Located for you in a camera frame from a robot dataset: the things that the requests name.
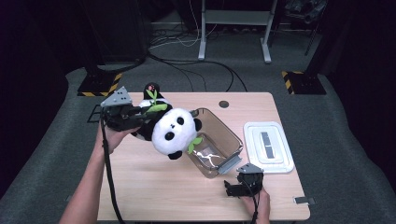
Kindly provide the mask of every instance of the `panda eye patch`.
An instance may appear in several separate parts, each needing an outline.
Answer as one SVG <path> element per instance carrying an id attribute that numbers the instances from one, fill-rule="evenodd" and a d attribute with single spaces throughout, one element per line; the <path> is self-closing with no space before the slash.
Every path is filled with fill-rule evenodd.
<path id="1" fill-rule="evenodd" d="M 182 117 L 178 117 L 177 118 L 177 123 L 180 124 L 180 125 L 183 125 L 184 124 L 184 119 Z"/>
<path id="2" fill-rule="evenodd" d="M 168 141 L 172 140 L 174 137 L 175 137 L 174 133 L 167 133 L 165 135 L 165 139 L 168 140 Z"/>

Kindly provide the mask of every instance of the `metal stand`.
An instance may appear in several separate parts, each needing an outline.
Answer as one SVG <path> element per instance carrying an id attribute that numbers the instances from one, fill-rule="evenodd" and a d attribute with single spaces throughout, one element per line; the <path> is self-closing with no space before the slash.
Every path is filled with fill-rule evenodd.
<path id="1" fill-rule="evenodd" d="M 232 11 L 232 10 L 206 10 L 205 0 L 202 0 L 202 32 L 198 60 L 205 59 L 206 50 L 206 24 L 239 24 L 239 25 L 266 25 L 265 36 L 261 38 L 262 54 L 265 63 L 271 63 L 268 49 L 268 36 L 275 15 L 277 0 L 273 1 L 271 11 Z"/>

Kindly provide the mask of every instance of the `white plastic lid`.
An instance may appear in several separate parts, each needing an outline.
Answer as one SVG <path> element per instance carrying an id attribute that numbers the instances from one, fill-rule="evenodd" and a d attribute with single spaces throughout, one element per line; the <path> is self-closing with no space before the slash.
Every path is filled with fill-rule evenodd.
<path id="1" fill-rule="evenodd" d="M 248 122 L 244 133 L 250 163 L 262 168 L 265 174 L 285 174 L 293 170 L 288 140 L 277 122 Z"/>

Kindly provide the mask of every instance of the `human arm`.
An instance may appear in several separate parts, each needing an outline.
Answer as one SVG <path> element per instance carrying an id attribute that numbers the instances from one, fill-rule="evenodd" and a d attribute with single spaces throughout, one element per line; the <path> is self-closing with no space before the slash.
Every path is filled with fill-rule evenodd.
<path id="1" fill-rule="evenodd" d="M 257 208 L 258 215 L 256 219 L 256 224 L 269 224 L 270 223 L 270 195 L 265 191 L 265 188 L 256 194 L 255 196 L 256 202 L 259 204 Z M 247 209 L 247 212 L 253 217 L 255 212 L 255 204 L 252 197 L 241 197 L 242 202 Z"/>
<path id="2" fill-rule="evenodd" d="M 115 132 L 105 127 L 109 153 L 111 154 L 114 151 L 126 135 L 135 131 L 137 131 L 137 129 Z M 96 223 L 105 169 L 105 152 L 102 145 L 103 135 L 101 125 L 99 125 L 87 168 L 73 197 L 64 210 L 64 214 L 60 220 L 61 224 Z"/>

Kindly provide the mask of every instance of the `hand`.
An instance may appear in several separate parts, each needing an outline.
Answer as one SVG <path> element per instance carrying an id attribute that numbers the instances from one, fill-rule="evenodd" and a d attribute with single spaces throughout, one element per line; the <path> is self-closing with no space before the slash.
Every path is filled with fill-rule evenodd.
<path id="1" fill-rule="evenodd" d="M 256 198 L 256 202 L 259 204 L 257 208 L 258 215 L 257 215 L 257 224 L 262 223 L 270 223 L 270 195 L 265 191 L 264 188 L 254 196 Z M 253 217 L 255 212 L 255 204 L 252 197 L 241 197 L 242 202 L 247 209 L 247 212 Z"/>
<path id="2" fill-rule="evenodd" d="M 114 149 L 121 143 L 122 139 L 129 133 L 134 133 L 139 128 L 134 128 L 122 132 L 114 131 L 110 128 L 105 127 L 106 139 L 108 142 L 108 152 L 113 153 Z M 102 147 L 103 144 L 103 134 L 102 134 L 102 124 L 99 124 L 98 131 L 96 134 L 96 145 Z"/>

